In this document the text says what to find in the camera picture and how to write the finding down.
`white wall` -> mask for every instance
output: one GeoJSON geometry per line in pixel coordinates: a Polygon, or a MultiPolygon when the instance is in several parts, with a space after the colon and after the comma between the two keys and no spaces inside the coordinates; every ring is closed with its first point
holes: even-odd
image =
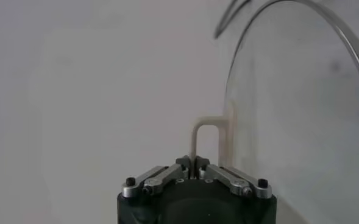
{"type": "MultiPolygon", "coordinates": [[[[116,223],[126,177],[188,153],[230,61],[207,9],[0,0],[0,224],[116,223]]],[[[214,137],[200,148],[216,161],[214,137]]]]}

